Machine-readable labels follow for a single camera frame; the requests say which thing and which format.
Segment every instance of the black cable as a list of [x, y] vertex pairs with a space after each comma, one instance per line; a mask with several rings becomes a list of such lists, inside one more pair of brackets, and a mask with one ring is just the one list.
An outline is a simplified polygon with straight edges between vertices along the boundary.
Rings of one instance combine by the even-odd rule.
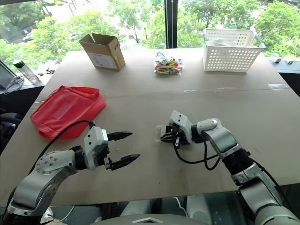
[[289, 208], [290, 211], [292, 211], [292, 208], [291, 208], [291, 206], [290, 206], [288, 200], [286, 199], [285, 194], [284, 194], [283, 191], [281, 190], [281, 187], [280, 187], [279, 184], [277, 183], [277, 181], [276, 181], [276, 180], [272, 177], [272, 175], [266, 170], [266, 168], [264, 168], [262, 165], [260, 165], [260, 164], [259, 164], [258, 162], [256, 162], [254, 159], [251, 158], [251, 160], [252, 160], [253, 162], [255, 162], [255, 163], [258, 165], [258, 167], [259, 167], [263, 172], [265, 172], [265, 173], [268, 175], [268, 177], [271, 179], [271, 181], [275, 184], [275, 186], [276, 186], [278, 192], [279, 192], [280, 195], [282, 196], [282, 198], [283, 198], [284, 202], [286, 203], [287, 207]]
[[161, 52], [156, 53], [156, 57], [160, 57], [160, 58], [165, 58], [165, 55], [162, 54]]
[[[42, 152], [39, 154], [38, 158], [36, 159], [34, 165], [33, 165], [32, 168], [30, 169], [30, 172], [28, 173], [28, 175], [31, 174], [31, 172], [34, 170], [34, 167], [35, 167], [37, 161], [45, 154], [45, 152], [47, 151], [47, 149], [48, 149], [48, 148], [49, 148], [49, 147], [50, 147], [57, 139], [59, 139], [59, 137], [62, 136], [67, 130], [69, 130], [71, 127], [75, 126], [75, 125], [78, 124], [78, 123], [88, 123], [89, 126], [90, 126], [90, 128], [91, 128], [92, 126], [95, 125], [95, 123], [94, 123], [93, 121], [89, 121], [89, 120], [79, 120], [79, 121], [77, 121], [77, 122], [75, 122], [75, 123], [72, 123], [72, 124], [70, 124], [69, 126], [67, 126], [67, 127], [66, 127], [65, 129], [63, 129], [63, 130], [62, 130], [55, 138], [53, 138], [53, 140], [51, 140], [51, 141], [46, 145], [46, 147], [42, 150]], [[10, 203], [12, 197], [14, 196], [15, 189], [16, 189], [16, 187], [14, 188], [14, 190], [13, 190], [13, 191], [10, 193], [10, 195], [9, 195], [9, 198], [8, 198], [8, 201], [7, 201], [7, 204], [6, 204], [6, 208], [5, 208], [4, 213], [7, 211], [8, 205], [9, 205], [9, 203]]]
[[220, 158], [217, 159], [216, 163], [212, 167], [209, 167], [207, 165], [207, 161], [208, 161], [207, 160], [207, 144], [206, 144], [206, 141], [203, 141], [203, 143], [204, 143], [204, 165], [207, 170], [212, 171], [217, 167], [218, 163], [220, 162]]
[[215, 157], [218, 156], [218, 155], [214, 155], [214, 156], [208, 157], [206, 160], [205, 160], [205, 159], [201, 159], [201, 160], [198, 160], [198, 161], [187, 161], [187, 160], [183, 159], [183, 158], [180, 156], [180, 154], [179, 154], [179, 152], [178, 152], [178, 150], [177, 150], [177, 148], [176, 148], [176, 145], [175, 145], [175, 142], [176, 142], [175, 134], [176, 134], [176, 132], [172, 132], [172, 142], [173, 142], [173, 147], [174, 147], [174, 150], [175, 150], [175, 153], [176, 153], [177, 157], [178, 157], [182, 162], [185, 162], [185, 163], [188, 163], [188, 164], [197, 164], [197, 163], [202, 163], [202, 162], [204, 162], [204, 161], [206, 161], [206, 160], [210, 160], [210, 159], [215, 158]]
[[75, 125], [78, 124], [78, 123], [88, 123], [88, 124], [93, 123], [93, 124], [94, 124], [94, 122], [89, 121], [89, 120], [79, 120], [79, 121], [77, 121], [77, 122], [75, 122], [75, 123], [70, 124], [70, 125], [67, 126], [65, 129], [63, 129], [63, 130], [62, 130], [55, 138], [53, 138], [53, 140], [51, 140], [51, 141], [47, 144], [47, 146], [42, 150], [42, 152], [39, 154], [38, 158], [36, 159], [34, 165], [33, 165], [32, 168], [30, 169], [28, 175], [31, 174], [31, 172], [34, 170], [34, 167], [35, 167], [37, 161], [39, 160], [39, 158], [41, 158], [41, 157], [45, 154], [45, 152], [47, 151], [47, 149], [48, 149], [48, 148], [49, 148], [49, 147], [50, 147], [57, 139], [59, 139], [59, 137], [62, 136], [67, 130], [69, 130], [71, 127], [75, 126]]

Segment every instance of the tree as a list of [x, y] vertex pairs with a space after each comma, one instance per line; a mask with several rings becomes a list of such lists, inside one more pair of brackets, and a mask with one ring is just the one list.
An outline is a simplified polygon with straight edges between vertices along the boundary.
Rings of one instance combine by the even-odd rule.
[[55, 19], [48, 16], [37, 22], [37, 29], [32, 33], [33, 40], [26, 43], [7, 44], [0, 39], [1, 60], [12, 69], [15, 59], [24, 60], [33, 69], [49, 60], [60, 63], [69, 51], [82, 50], [78, 40], [88, 33], [114, 35], [120, 40], [123, 38], [119, 30], [96, 11], [73, 16], [67, 23], [56, 23]]
[[120, 18], [120, 25], [129, 30], [129, 38], [139, 43], [138, 32], [142, 28], [142, 22], [148, 22], [150, 19], [150, 10], [146, 0], [126, 2], [110, 0], [109, 8], [112, 10], [112, 15], [117, 15]]
[[13, 27], [23, 30], [45, 18], [41, 2], [23, 2], [1, 6], [0, 20], [5, 30]]
[[46, 6], [62, 6], [64, 3], [62, 0], [41, 0], [45, 3]]
[[12, 69], [13, 69], [12, 64], [13, 61], [16, 59], [18, 48], [19, 47], [17, 44], [8, 44], [6, 43], [5, 40], [0, 39], [1, 61], [3, 61], [6, 65], [8, 65]]
[[37, 23], [33, 30], [32, 50], [28, 53], [39, 53], [42, 62], [54, 60], [61, 62], [62, 58], [71, 49], [71, 40], [68, 39], [69, 31], [64, 23], [56, 23], [52, 17], [46, 17]]
[[259, 6], [257, 0], [229, 0], [222, 4], [227, 8], [227, 27], [236, 25], [237, 29], [250, 29], [254, 23], [251, 12]]
[[[112, 26], [98, 11], [87, 11], [81, 15], [75, 15], [68, 21], [67, 27], [70, 35], [75, 35], [75, 40], [81, 39], [86, 34], [96, 33], [116, 36], [119, 41], [124, 39], [120, 31]], [[78, 41], [72, 42], [72, 50], [81, 50]]]
[[255, 29], [266, 45], [265, 54], [299, 55], [299, 10], [277, 0], [268, 5], [257, 20]]
[[[184, 14], [178, 9], [178, 31], [177, 31], [177, 47], [201, 47], [203, 45], [203, 37], [199, 34], [198, 28], [204, 27], [199, 24], [196, 16], [190, 13]], [[148, 48], [165, 48], [165, 12], [164, 9], [158, 11], [151, 22], [147, 26], [149, 38], [143, 43]]]
[[186, 0], [183, 6], [186, 12], [195, 14], [199, 22], [204, 22], [206, 28], [215, 25], [221, 14], [219, 0]]
[[155, 11], [159, 11], [165, 6], [164, 0], [150, 0], [150, 3], [154, 7]]

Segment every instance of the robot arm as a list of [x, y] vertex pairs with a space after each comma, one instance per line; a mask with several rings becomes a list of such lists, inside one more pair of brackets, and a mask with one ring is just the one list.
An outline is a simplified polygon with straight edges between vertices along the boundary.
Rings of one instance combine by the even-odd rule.
[[15, 189], [3, 217], [4, 224], [39, 225], [60, 184], [79, 170], [94, 170], [101, 165], [116, 170], [133, 162], [139, 154], [123, 157], [117, 162], [109, 158], [108, 142], [129, 135], [130, 132], [107, 134], [105, 129], [93, 126], [84, 138], [84, 148], [76, 146], [42, 156], [34, 170]]
[[250, 154], [241, 147], [230, 131], [221, 125], [219, 119], [210, 118], [193, 125], [187, 116], [174, 110], [169, 125], [172, 127], [172, 135], [176, 133], [177, 149], [181, 143], [193, 144], [203, 141], [211, 143], [229, 170], [234, 183], [240, 186], [243, 199], [256, 215], [256, 225], [300, 225], [296, 216], [282, 206], [279, 194], [270, 179], [249, 157]]

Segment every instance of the black pole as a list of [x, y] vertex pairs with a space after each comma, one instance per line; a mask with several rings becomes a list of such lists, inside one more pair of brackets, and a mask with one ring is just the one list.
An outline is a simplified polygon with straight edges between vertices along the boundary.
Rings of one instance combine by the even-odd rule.
[[73, 11], [72, 11], [72, 9], [71, 9], [71, 7], [70, 7], [70, 4], [68, 4], [68, 5], [69, 5], [69, 8], [70, 8], [70, 10], [71, 10], [72, 15], [74, 15], [74, 13], [73, 13]]
[[165, 39], [167, 48], [177, 48], [178, 0], [165, 0]]
[[41, 0], [41, 2], [42, 2], [42, 4], [43, 4], [44, 8], [46, 9], [48, 15], [51, 16], [51, 15], [50, 15], [50, 12], [48, 11], [47, 7], [46, 7], [45, 4], [44, 4], [44, 1]]
[[75, 10], [77, 10], [77, 9], [76, 9], [76, 6], [75, 6], [75, 4], [74, 4], [74, 2], [73, 2], [73, 0], [72, 0], [72, 5], [74, 6]]

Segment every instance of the basket handle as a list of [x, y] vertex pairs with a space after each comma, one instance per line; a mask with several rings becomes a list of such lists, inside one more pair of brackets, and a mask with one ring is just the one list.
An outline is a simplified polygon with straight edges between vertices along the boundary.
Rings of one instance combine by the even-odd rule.
[[203, 37], [204, 37], [204, 42], [205, 42], [205, 41], [208, 41], [208, 39], [207, 39], [207, 36], [206, 36], [206, 33], [205, 33], [205, 32], [203, 33]]
[[258, 42], [260, 48], [266, 48], [266, 46], [264, 45], [264, 43], [262, 42], [258, 34], [255, 35], [255, 39]]

